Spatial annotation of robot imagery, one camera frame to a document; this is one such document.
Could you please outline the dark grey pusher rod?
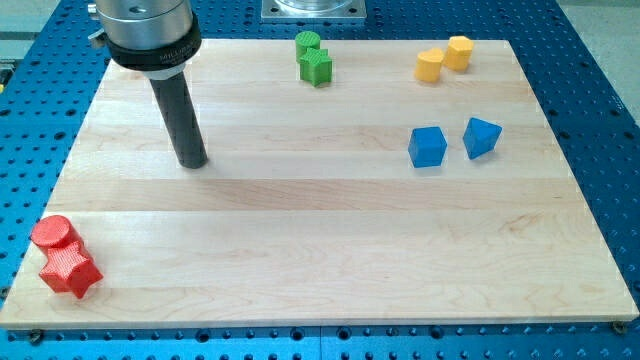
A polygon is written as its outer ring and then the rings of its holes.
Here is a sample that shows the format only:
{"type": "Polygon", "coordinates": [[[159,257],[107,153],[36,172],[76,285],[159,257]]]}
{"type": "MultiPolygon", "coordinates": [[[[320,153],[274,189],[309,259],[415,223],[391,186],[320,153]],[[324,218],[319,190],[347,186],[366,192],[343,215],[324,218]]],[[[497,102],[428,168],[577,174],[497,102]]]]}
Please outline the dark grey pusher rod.
{"type": "Polygon", "coordinates": [[[201,168],[208,157],[184,73],[150,83],[179,164],[201,168]]]}

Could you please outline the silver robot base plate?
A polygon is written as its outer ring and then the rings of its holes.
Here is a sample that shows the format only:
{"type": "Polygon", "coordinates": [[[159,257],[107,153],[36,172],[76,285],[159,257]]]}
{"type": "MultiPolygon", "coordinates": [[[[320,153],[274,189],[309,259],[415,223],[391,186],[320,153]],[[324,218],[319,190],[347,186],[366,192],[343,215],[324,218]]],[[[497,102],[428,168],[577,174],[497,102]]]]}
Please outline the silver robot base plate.
{"type": "Polygon", "coordinates": [[[364,20],[365,0],[262,0],[266,21],[364,20]]]}

